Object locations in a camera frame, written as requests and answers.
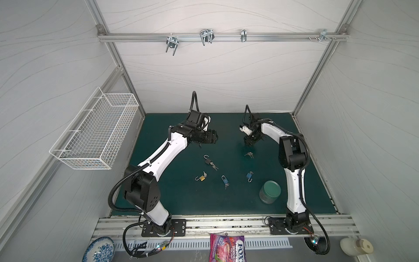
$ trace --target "green mat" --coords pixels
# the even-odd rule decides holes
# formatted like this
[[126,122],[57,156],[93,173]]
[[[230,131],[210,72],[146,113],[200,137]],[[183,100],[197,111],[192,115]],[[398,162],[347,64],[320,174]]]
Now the green mat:
[[[137,144],[131,157],[131,165],[137,165],[150,156],[164,142],[169,125],[176,125],[186,114],[147,114]],[[239,130],[243,114],[210,114],[210,129],[216,129],[216,144],[189,144],[166,168],[158,182],[161,203],[173,215],[221,215],[285,213],[287,206],[287,181],[284,169],[278,161],[278,144],[270,137],[252,147],[243,142],[245,134]],[[297,132],[288,113],[260,114],[291,132]],[[253,152],[254,159],[245,156]],[[215,171],[205,164],[209,155],[219,168]],[[204,181],[195,181],[205,171]],[[253,180],[247,182],[246,174],[252,171]],[[221,176],[227,177],[230,186],[225,189]],[[259,190],[274,180],[281,187],[281,195],[273,204],[265,204],[259,198]],[[313,165],[305,173],[305,197],[315,213],[336,213],[327,192]],[[116,200],[119,207],[131,207],[123,198],[122,191]],[[137,215],[130,212],[112,212],[113,215]]]

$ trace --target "green lid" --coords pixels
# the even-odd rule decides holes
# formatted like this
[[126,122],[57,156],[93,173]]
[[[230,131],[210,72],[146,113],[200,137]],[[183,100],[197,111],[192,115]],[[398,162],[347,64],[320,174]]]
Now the green lid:
[[263,191],[267,197],[277,198],[281,194],[281,187],[275,181],[266,181],[263,185]]

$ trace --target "purple snack bag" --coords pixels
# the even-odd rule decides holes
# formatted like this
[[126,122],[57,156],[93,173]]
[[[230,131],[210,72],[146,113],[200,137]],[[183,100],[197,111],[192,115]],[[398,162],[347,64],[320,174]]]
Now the purple snack bag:
[[211,234],[209,262],[246,262],[244,236]]

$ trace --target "blue and white plate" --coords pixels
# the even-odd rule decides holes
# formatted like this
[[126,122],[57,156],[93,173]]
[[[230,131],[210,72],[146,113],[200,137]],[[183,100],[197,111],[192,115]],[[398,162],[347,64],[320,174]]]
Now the blue and white plate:
[[83,262],[111,262],[115,254],[114,241],[103,236],[93,241],[83,255]]

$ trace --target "wire basket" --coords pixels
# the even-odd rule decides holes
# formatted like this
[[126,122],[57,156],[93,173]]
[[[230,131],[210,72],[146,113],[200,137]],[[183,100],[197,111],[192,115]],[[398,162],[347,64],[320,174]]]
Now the wire basket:
[[72,169],[111,169],[138,108],[131,93],[97,89],[49,151]]

